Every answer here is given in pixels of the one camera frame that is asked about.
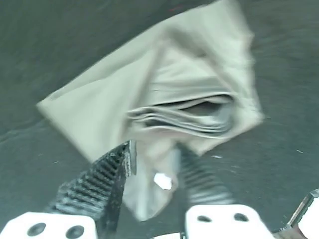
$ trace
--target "folded fabric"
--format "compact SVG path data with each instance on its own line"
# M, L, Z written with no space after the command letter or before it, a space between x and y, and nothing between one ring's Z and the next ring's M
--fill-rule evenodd
M37 106L91 162L137 140L123 200L147 220L177 188L176 140L203 154L262 121L252 38L239 6L219 0L151 27Z

